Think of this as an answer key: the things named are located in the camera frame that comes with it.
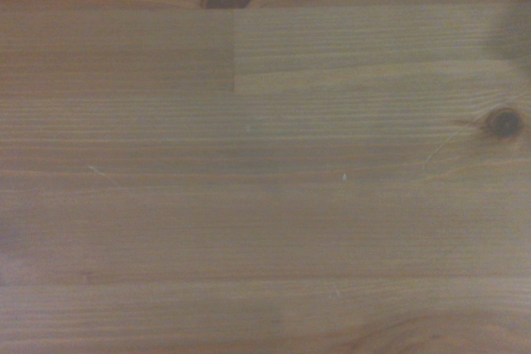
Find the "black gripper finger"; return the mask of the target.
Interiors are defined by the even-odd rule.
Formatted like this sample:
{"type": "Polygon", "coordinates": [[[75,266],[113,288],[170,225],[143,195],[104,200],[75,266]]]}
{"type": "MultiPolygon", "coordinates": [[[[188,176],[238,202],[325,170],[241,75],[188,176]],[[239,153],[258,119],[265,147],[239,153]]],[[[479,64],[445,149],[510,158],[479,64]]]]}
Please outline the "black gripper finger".
{"type": "Polygon", "coordinates": [[[507,6],[494,36],[494,50],[516,65],[530,64],[530,0],[514,0],[507,6]]]}

